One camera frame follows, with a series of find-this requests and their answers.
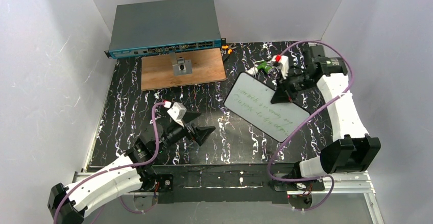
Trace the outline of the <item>white dry-erase board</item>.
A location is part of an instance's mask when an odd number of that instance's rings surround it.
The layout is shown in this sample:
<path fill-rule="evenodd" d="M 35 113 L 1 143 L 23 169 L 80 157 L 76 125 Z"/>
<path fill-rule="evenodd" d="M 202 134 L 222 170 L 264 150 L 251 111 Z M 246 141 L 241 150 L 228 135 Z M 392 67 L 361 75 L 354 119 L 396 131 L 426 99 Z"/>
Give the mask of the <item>white dry-erase board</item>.
<path fill-rule="evenodd" d="M 246 72 L 241 72 L 230 89 L 224 106 L 278 142 L 283 142 L 309 117 L 294 103 L 272 104 L 274 90 Z"/>

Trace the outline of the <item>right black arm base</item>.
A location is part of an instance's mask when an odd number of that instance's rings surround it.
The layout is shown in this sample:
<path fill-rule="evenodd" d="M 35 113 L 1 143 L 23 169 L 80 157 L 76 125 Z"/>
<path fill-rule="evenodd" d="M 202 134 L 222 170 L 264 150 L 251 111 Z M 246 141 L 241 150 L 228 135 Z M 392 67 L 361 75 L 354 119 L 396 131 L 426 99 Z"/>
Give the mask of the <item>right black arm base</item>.
<path fill-rule="evenodd" d="M 292 209 L 297 211 L 308 211 L 317 207 L 319 204 L 313 203 L 313 192 L 324 191 L 325 186 L 323 178 L 314 177 L 312 180 L 303 178 L 300 170 L 300 162 L 294 163 L 293 167 L 287 173 L 277 172 L 273 174 L 275 178 L 282 178 L 285 181 L 271 179 L 270 186 L 275 191 L 295 191 L 296 193 L 287 196 L 288 202 Z"/>

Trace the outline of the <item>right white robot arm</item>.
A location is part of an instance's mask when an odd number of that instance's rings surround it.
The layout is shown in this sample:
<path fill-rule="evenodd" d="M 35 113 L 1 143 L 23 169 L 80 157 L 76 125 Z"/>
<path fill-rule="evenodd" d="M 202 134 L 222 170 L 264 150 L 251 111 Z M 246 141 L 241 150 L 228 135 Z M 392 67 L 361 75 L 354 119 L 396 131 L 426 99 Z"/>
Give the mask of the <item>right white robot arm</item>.
<path fill-rule="evenodd" d="M 378 154 L 379 138 L 369 135 L 356 110 L 350 92 L 348 65 L 341 57 L 327 57 L 322 46 L 311 46 L 303 53 L 304 69 L 297 71 L 288 57 L 275 55 L 273 66 L 280 70 L 272 104 L 292 102 L 298 93 L 318 88 L 326 104 L 333 142 L 314 158 L 295 164 L 294 179 L 316 179 L 335 172 L 366 171 Z"/>

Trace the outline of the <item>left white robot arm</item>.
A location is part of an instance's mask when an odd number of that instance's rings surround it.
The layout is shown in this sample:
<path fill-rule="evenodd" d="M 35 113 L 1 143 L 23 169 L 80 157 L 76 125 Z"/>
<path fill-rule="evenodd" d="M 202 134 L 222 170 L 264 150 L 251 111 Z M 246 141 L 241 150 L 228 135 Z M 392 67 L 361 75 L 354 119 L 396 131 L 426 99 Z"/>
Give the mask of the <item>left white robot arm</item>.
<path fill-rule="evenodd" d="M 183 126 L 171 121 L 166 128 L 157 125 L 154 133 L 143 131 L 131 148 L 106 167 L 69 185 L 53 186 L 47 207 L 54 223 L 82 223 L 91 212 L 125 193 L 159 189 L 161 182 L 152 168 L 158 161 L 154 154 L 182 139 L 202 145 L 215 127 L 196 126 L 193 120 L 200 115 L 187 112 Z"/>

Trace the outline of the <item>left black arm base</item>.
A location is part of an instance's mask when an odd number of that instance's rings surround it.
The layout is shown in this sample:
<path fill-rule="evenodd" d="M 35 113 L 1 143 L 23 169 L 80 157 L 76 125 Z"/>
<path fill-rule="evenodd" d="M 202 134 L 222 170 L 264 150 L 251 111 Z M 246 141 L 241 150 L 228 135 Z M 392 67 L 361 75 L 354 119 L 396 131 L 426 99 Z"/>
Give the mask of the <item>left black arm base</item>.
<path fill-rule="evenodd" d="M 128 192 L 171 192 L 174 176 L 166 173 L 141 173 L 138 183 L 133 184 Z"/>

